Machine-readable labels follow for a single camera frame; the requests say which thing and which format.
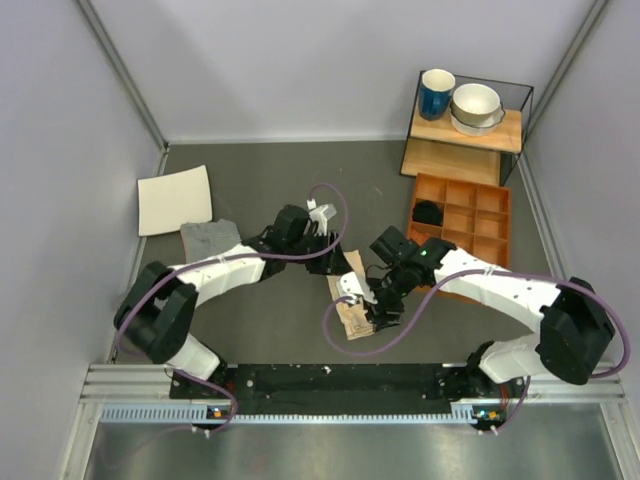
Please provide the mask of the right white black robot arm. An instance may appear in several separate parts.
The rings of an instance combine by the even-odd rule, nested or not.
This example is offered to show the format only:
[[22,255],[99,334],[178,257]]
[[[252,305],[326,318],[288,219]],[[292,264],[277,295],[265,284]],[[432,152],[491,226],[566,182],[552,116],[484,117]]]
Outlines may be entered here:
[[591,285],[579,278],[516,274],[473,256],[454,243],[430,237],[423,244],[397,228],[371,245],[388,272],[368,280],[368,303],[375,320],[388,323],[403,310],[404,298],[418,287],[453,293],[501,312],[528,329],[510,341],[482,344],[467,361],[467,384],[487,396],[520,377],[549,373],[572,385],[594,375],[615,328]]

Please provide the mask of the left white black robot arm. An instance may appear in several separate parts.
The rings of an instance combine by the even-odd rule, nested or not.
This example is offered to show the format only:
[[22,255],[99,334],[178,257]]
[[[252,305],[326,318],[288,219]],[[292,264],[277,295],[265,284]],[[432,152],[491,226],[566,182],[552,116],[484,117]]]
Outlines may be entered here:
[[126,294],[115,318],[122,324],[141,300],[123,335],[154,364],[182,370],[205,396],[226,387],[227,363],[189,333],[195,309],[240,286],[263,282],[281,273],[289,263],[301,264],[311,274],[343,275],[351,271],[338,243],[339,233],[328,228],[336,215],[332,204],[305,208],[287,205],[272,225],[229,250],[193,263],[168,267],[159,261],[146,265]]

